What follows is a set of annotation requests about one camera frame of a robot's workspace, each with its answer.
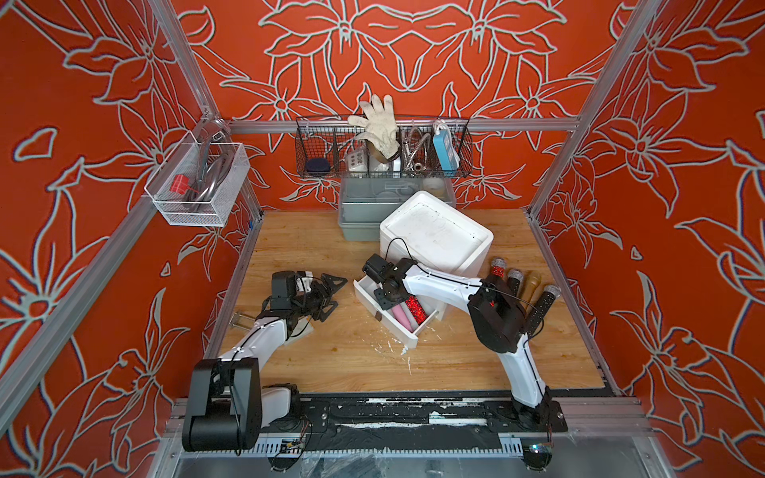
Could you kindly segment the pink microphone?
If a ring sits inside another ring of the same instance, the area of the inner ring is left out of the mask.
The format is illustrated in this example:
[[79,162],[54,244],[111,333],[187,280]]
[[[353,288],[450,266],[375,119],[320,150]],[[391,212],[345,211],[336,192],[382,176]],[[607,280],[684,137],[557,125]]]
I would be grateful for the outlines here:
[[406,314],[406,312],[404,312],[404,308],[402,308],[402,305],[396,305],[392,307],[390,309],[390,313],[406,331],[410,333],[414,331],[412,322],[410,322],[408,315]]

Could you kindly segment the white drawer cabinet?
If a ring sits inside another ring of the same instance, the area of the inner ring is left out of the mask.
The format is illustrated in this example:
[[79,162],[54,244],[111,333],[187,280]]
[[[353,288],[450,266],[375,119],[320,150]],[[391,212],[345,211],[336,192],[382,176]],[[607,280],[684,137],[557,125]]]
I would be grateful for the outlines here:
[[[412,257],[422,266],[468,278],[479,275],[492,241],[489,229],[426,191],[412,195],[380,225],[380,255],[386,260],[396,263]],[[449,308],[446,302],[420,295],[426,319],[416,328],[406,328],[378,304],[375,291],[380,284],[364,276],[354,288],[373,318],[408,349],[414,349],[420,333],[442,320]]]

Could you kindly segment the red glitter microphone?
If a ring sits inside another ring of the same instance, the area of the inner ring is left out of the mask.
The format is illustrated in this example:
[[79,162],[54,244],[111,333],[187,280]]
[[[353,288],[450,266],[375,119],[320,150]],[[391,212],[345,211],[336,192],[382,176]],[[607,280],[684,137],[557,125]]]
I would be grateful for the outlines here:
[[501,257],[494,257],[490,261],[490,273],[493,276],[498,277],[500,280],[504,280],[506,277],[507,263]]
[[428,313],[424,310],[422,304],[416,297],[410,297],[406,300],[406,306],[412,314],[412,318],[416,321],[416,324],[423,324],[428,318]]

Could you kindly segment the black microphone silver head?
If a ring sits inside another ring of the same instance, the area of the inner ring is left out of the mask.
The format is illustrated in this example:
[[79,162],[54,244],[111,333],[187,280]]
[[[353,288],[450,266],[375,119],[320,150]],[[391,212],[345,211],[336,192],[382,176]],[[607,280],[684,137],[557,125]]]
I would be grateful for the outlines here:
[[523,281],[524,274],[522,271],[518,269],[510,269],[508,271],[506,284],[512,296],[519,297]]

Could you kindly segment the gold microphone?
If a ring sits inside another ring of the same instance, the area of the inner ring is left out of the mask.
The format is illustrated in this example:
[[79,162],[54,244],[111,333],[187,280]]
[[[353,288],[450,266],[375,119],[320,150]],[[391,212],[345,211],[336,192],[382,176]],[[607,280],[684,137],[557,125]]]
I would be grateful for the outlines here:
[[536,290],[541,284],[541,280],[542,276],[538,271],[531,271],[525,276],[521,290],[521,301],[524,304],[529,305],[531,303]]

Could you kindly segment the black glitter microphone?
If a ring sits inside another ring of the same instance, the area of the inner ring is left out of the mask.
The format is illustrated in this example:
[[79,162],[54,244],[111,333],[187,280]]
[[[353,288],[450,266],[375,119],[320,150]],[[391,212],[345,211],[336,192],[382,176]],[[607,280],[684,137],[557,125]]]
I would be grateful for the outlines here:
[[547,313],[560,296],[561,290],[557,286],[550,284],[544,287],[542,294],[531,305],[526,316],[525,332],[529,338],[533,338],[537,334]]

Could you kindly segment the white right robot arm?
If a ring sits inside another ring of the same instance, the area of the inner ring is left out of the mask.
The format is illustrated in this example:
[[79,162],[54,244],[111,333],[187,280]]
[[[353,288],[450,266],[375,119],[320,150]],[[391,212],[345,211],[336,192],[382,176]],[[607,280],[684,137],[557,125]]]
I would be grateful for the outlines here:
[[514,404],[540,412],[549,400],[548,388],[535,364],[530,342],[541,330],[547,312],[559,297],[546,289],[525,309],[518,293],[500,276],[483,279],[447,274],[412,258],[388,262],[374,254],[363,267],[379,286],[375,301],[385,311],[410,298],[432,298],[466,312],[479,342],[498,354],[511,386]]

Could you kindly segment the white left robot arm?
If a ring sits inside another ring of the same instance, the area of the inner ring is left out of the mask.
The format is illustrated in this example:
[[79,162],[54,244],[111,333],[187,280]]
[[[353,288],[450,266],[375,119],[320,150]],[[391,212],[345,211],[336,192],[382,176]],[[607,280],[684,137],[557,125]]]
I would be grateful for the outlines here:
[[187,452],[253,448],[262,428],[296,407],[293,384],[261,386],[260,373],[273,354],[295,335],[301,320],[325,322],[348,280],[306,271],[272,275],[271,294],[252,329],[230,351],[201,360],[193,369],[182,429]]

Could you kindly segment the grey plastic storage box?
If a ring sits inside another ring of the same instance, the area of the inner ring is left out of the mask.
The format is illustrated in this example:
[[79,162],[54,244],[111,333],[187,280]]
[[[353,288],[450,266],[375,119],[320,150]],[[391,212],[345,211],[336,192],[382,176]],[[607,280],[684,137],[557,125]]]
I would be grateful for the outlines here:
[[344,178],[338,219],[344,239],[377,242],[380,224],[420,191],[456,207],[453,184],[448,178]]

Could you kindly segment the dark blue round object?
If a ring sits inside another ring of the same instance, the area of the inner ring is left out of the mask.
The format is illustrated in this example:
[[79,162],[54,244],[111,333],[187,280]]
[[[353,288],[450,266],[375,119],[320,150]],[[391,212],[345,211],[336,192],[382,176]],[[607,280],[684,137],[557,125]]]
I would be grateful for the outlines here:
[[313,157],[306,162],[305,172],[306,175],[322,177],[331,172],[331,164],[326,157]]

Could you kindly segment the white power strip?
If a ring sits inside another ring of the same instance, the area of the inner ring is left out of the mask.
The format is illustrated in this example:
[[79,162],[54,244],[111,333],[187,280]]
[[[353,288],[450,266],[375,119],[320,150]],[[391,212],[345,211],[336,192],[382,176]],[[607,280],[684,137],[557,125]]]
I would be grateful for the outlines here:
[[361,173],[369,171],[369,155],[363,147],[349,151],[345,156],[348,172]]

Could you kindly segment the blue white box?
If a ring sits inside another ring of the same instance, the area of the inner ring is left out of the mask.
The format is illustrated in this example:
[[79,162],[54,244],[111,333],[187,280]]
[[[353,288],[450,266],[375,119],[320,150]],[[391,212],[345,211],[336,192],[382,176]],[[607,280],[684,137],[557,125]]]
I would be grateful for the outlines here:
[[459,156],[453,146],[451,129],[443,119],[437,119],[432,129],[432,144],[440,168],[445,176],[455,177],[459,169]]

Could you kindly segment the white work glove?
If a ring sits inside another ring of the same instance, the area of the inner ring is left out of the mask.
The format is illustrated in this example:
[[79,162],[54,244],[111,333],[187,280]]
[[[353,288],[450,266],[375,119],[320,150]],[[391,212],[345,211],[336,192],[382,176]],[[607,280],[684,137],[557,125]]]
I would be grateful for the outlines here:
[[348,124],[360,127],[359,141],[369,141],[386,161],[390,161],[400,149],[398,123],[394,115],[394,100],[391,95],[372,95],[369,102],[360,102],[362,115],[351,115]]

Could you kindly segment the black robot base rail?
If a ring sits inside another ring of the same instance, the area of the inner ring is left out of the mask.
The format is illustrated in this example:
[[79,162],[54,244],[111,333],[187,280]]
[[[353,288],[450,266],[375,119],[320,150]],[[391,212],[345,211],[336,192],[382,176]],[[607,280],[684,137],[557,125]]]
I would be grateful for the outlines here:
[[549,446],[568,431],[557,400],[522,406],[508,390],[302,394],[295,411],[262,430],[303,437],[310,451],[492,450],[503,436]]

